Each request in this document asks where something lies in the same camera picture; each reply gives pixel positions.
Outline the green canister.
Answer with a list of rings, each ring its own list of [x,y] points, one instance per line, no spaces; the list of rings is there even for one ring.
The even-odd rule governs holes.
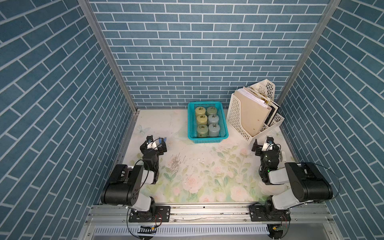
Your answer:
[[[200,124],[197,126],[197,137],[198,138],[206,138],[209,135],[209,127],[204,124]]]
[[[218,113],[218,109],[214,106],[207,107],[206,114],[207,116],[216,115]]]

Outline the blue-grey canister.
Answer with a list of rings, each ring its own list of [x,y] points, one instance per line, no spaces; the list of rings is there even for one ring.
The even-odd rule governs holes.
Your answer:
[[[220,117],[216,114],[212,114],[208,116],[208,125],[210,124],[218,124]]]
[[[210,138],[217,138],[220,135],[221,127],[217,123],[211,123],[209,126],[209,137]]]

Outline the yellow-green canister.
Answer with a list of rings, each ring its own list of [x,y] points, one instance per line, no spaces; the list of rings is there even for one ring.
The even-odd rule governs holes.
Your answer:
[[[196,116],[197,125],[207,125],[208,116],[205,114],[200,114]]]
[[[199,116],[199,115],[205,115],[206,114],[206,108],[204,107],[196,107],[195,108],[195,116]]]

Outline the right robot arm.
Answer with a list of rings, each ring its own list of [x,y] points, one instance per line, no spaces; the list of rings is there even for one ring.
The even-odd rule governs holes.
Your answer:
[[[259,176],[264,184],[279,186],[289,184],[284,192],[269,196],[264,203],[255,203],[256,210],[267,218],[288,215],[289,209],[307,203],[320,203],[334,199],[333,188],[319,171],[319,165],[304,162],[285,162],[281,146],[267,137],[263,145],[253,143],[252,152],[261,159]]]

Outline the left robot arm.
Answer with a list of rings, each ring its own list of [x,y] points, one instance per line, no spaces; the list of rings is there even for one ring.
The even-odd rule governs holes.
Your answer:
[[[167,152],[164,138],[148,136],[140,146],[143,157],[130,168],[118,164],[114,167],[101,193],[105,205],[126,206],[134,213],[155,215],[156,204],[152,197],[141,194],[144,185],[154,185],[159,177],[159,156]]]

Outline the teal plastic basket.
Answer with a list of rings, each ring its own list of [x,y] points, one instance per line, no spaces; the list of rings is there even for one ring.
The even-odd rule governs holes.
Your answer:
[[[204,107],[206,110],[208,107],[215,107],[218,110],[220,126],[218,137],[198,137],[198,124],[196,116],[196,108]],[[225,119],[225,113],[223,104],[217,101],[203,101],[203,102],[190,102],[188,104],[188,138],[195,144],[208,144],[208,143],[220,143],[221,141],[229,137],[228,127]]]

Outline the small white box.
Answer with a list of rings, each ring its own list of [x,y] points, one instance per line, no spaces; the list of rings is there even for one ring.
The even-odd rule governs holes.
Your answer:
[[[287,157],[286,157],[285,151],[281,151],[280,152],[280,160],[281,160],[281,162],[286,162],[287,161]]]

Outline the beige folder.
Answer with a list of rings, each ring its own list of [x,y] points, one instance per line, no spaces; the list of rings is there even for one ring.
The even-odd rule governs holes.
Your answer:
[[[257,135],[269,116],[272,108],[246,88],[238,89],[234,96],[241,104],[241,124],[252,137]]]

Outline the stack of papers and booklets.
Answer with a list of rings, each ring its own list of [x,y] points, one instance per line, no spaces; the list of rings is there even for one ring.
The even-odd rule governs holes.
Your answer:
[[[273,125],[273,119],[278,113],[278,109],[280,108],[279,105],[277,105],[272,98],[268,96],[268,89],[265,86],[258,86],[258,87],[244,87],[246,91],[249,93],[255,95],[259,99],[263,100],[270,108],[271,111],[265,121],[265,125],[271,126]]]

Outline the white perforated file holder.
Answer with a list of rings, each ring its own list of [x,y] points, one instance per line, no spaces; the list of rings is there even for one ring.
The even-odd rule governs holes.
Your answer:
[[[262,80],[260,82],[255,83],[249,87],[255,88],[258,86],[265,86],[268,89],[268,96],[270,98],[272,98],[272,100],[274,101],[275,88],[276,88],[274,83],[265,79],[265,80]],[[261,131],[257,135],[252,137],[242,127],[242,124],[241,124],[241,104],[240,104],[240,101],[234,96],[234,93],[233,93],[231,95],[229,110],[227,113],[227,123],[232,128],[234,128],[236,130],[236,132],[243,138],[243,140],[246,143],[251,144],[254,140],[259,139],[262,136],[266,136],[266,135],[272,133],[273,131],[277,130],[280,127],[280,125],[283,123],[285,118],[279,114],[279,109],[278,109],[278,113],[276,114],[276,116],[273,119],[273,125],[271,125],[269,127],[269,126],[265,125],[265,123],[264,123],[264,125],[261,128]]]

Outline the right circuit board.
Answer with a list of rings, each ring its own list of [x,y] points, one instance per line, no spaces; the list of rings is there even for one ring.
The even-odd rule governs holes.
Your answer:
[[[284,233],[285,227],[281,225],[271,225],[270,234],[271,235],[280,235],[282,236]]]

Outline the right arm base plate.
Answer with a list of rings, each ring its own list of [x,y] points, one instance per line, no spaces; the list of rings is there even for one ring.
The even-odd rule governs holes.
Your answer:
[[[273,207],[265,207],[260,203],[249,206],[252,222],[290,222],[289,210],[276,210]]]

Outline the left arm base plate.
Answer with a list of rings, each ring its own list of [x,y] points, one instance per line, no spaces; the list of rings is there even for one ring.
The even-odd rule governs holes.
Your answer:
[[[146,212],[132,211],[129,214],[129,223],[168,223],[170,220],[171,207],[170,206],[152,206]]]

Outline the aluminium front rail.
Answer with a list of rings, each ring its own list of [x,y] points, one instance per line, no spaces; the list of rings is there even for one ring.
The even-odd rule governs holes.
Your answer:
[[[331,224],[334,222],[325,204],[307,204],[290,209],[291,219],[277,216],[276,221],[250,212],[250,203],[157,204],[163,224]],[[123,225],[130,216],[125,207],[94,205],[86,226]]]

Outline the left corner aluminium post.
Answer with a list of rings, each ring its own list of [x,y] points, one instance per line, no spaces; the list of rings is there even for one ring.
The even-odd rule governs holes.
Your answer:
[[[91,4],[89,1],[86,1],[86,0],[78,0],[78,3],[95,35],[95,38],[97,40],[97,42],[99,43],[105,57],[106,57],[106,60],[114,74],[114,76],[116,77],[116,80],[119,84],[119,86],[121,87],[124,95],[125,95],[125,98],[126,100],[128,101],[128,104],[129,106],[131,107],[132,111],[134,114],[137,113],[138,109],[135,105],[135,102],[131,96],[131,94],[129,93],[129,90],[127,88],[127,85],[124,81],[124,78],[121,74],[121,71],[115,61],[115,58],[111,52],[111,49],[107,43],[107,40],[103,34],[103,31],[98,23],[98,20],[96,18],[96,15],[95,13],[93,12],[92,10],[92,7],[91,7]]]

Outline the corner aluminium post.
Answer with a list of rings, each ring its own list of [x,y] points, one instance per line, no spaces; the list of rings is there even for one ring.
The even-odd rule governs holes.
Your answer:
[[[114,76],[116,77],[116,80],[119,84],[119,86],[121,87],[124,95],[125,95],[125,98],[126,100],[128,101],[128,104],[129,106],[131,107],[132,111],[134,114],[137,113],[138,109],[135,105],[135,102],[131,96],[131,94],[129,93],[129,90],[127,88],[127,85],[124,81],[124,78],[121,74],[121,71],[115,61],[115,58],[111,52],[111,49],[107,43],[107,40],[103,34],[103,31],[98,23],[98,20],[96,18],[96,15],[95,13],[93,12],[92,10],[92,7],[91,7],[91,4],[89,1],[86,1],[86,0],[78,0],[78,3],[95,35],[95,38],[97,40],[97,42],[99,43],[105,57],[106,57],[106,60],[114,74]]]
[[[282,105],[285,97],[288,95],[290,88],[293,86],[296,78],[298,77],[300,71],[302,70],[306,60],[308,59],[309,55],[311,54],[312,50],[314,49],[316,43],[318,42],[320,36],[322,35],[323,31],[325,30],[328,22],[330,21],[332,15],[336,11],[337,7],[339,6],[341,0],[330,0],[328,5],[325,7],[324,12],[318,22],[318,24],[315,26],[312,35],[310,36],[307,44],[305,45],[305,48],[298,58],[298,61],[296,65],[293,67],[293,70],[288,77],[284,87],[281,90],[281,93],[277,99],[277,103],[279,105]]]

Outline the right corner aluminium post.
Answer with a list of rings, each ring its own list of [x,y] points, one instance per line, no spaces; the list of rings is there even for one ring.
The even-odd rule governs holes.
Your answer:
[[[316,43],[318,42],[320,36],[322,35],[323,31],[325,30],[328,22],[330,21],[332,15],[336,11],[337,7],[339,6],[341,0],[330,0],[328,5],[325,7],[324,12],[318,22],[318,24],[315,26],[312,35],[310,36],[307,44],[305,45],[305,48],[298,58],[298,61],[296,65],[293,67],[293,70],[288,77],[284,87],[281,90],[281,93],[277,99],[277,103],[279,105],[282,105],[285,97],[288,95],[290,88],[293,86],[296,78],[298,77],[300,71],[302,70],[306,60],[308,59],[309,55],[311,54],[312,50],[314,49]]]

